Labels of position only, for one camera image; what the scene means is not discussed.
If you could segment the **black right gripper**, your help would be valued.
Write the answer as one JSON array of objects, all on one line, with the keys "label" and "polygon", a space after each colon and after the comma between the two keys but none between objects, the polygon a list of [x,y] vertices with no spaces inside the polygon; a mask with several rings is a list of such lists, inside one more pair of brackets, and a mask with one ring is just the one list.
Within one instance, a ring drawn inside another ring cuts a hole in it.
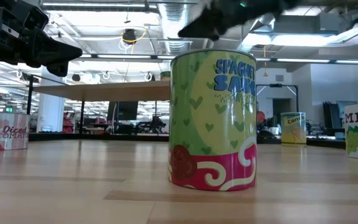
[{"label": "black right gripper", "polygon": [[210,3],[212,11],[202,13],[178,32],[182,38],[219,40],[228,28],[271,14],[278,19],[286,10],[299,5],[300,0],[218,0]]}]

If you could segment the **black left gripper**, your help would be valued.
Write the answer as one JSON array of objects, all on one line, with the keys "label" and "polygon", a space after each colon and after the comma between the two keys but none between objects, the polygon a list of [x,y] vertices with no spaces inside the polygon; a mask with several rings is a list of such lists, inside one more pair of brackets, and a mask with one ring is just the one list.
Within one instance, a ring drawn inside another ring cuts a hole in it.
[{"label": "black left gripper", "polygon": [[36,6],[0,6],[0,62],[30,67],[46,66],[66,77],[69,61],[82,56],[75,46],[59,42],[42,31],[42,11]]}]

